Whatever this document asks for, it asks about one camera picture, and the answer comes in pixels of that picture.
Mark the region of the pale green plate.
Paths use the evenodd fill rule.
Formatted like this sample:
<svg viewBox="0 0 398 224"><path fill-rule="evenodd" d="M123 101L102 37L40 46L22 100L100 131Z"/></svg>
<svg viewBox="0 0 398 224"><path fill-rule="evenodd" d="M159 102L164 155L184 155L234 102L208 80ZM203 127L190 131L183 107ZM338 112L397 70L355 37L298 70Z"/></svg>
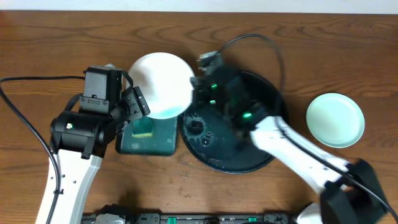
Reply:
<svg viewBox="0 0 398 224"><path fill-rule="evenodd" d="M339 93L325 93L308 106L306 122L310 133L322 144L346 148L357 143L365 129L361 108Z"/></svg>

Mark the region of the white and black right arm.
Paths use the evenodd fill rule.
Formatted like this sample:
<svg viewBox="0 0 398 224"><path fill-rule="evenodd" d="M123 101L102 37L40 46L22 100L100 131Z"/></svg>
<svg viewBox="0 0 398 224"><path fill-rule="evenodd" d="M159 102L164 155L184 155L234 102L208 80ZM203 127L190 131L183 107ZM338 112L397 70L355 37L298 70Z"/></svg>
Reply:
<svg viewBox="0 0 398 224"><path fill-rule="evenodd" d="M210 112L235 138L284 163L319 195L319 203L303 210L296 223L377 223L387 213L397 215L369 163L336 157L288 125L283 97L268 80L219 66L190 82L194 108Z"/></svg>

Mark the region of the white plate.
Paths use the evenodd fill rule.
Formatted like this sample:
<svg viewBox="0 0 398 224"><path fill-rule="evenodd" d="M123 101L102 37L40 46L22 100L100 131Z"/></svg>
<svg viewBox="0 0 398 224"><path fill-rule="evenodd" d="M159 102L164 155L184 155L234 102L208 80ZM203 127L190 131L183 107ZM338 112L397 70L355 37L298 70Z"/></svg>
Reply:
<svg viewBox="0 0 398 224"><path fill-rule="evenodd" d="M189 108L193 98L190 79L194 72L180 57L156 52L136 60L128 71L150 109L152 119L169 119Z"/></svg>

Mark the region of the green and yellow sponge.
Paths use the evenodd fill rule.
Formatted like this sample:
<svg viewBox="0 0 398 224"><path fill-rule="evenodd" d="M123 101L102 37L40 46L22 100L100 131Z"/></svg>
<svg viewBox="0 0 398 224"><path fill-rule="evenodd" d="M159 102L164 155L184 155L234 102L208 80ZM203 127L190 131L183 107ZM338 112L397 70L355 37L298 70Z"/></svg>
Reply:
<svg viewBox="0 0 398 224"><path fill-rule="evenodd" d="M154 127L151 119L138 119L133 122L132 137L148 138L153 135Z"/></svg>

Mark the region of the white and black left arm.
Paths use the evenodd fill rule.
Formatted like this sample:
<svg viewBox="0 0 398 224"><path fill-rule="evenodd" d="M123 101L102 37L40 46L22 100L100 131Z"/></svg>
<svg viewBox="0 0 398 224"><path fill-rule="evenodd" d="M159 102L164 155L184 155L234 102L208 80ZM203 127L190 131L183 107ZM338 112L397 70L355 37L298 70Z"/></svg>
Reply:
<svg viewBox="0 0 398 224"><path fill-rule="evenodd" d="M49 169L37 223L79 223L107 145L134 120L150 113L139 87L129 87L107 114L63 111L52 121L56 168Z"/></svg>

